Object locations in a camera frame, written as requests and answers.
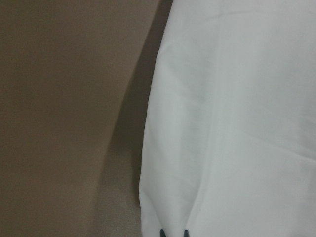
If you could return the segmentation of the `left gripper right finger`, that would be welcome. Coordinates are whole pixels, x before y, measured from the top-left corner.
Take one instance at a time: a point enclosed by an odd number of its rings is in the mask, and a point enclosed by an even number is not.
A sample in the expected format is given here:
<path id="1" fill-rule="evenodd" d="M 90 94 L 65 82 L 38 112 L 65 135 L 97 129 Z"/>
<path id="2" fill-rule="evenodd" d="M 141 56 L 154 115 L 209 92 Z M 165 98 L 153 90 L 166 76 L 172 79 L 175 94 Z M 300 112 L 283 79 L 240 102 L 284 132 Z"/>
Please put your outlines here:
<path id="1" fill-rule="evenodd" d="M 188 230 L 184 230 L 184 235 L 183 237 L 190 237 L 190 233 Z"/>

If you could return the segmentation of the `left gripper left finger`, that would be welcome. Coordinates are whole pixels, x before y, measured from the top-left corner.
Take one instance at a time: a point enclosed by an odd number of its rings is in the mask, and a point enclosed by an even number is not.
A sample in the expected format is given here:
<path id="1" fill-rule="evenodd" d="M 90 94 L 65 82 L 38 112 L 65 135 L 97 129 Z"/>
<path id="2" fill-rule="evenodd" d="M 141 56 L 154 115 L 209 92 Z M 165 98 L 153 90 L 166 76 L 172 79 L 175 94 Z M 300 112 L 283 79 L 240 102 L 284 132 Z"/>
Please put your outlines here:
<path id="1" fill-rule="evenodd" d="M 159 236 L 160 236 L 160 237 L 166 237 L 166 234 L 165 234 L 165 232 L 164 232 L 163 229 L 160 229 L 160 231 L 159 231 Z"/>

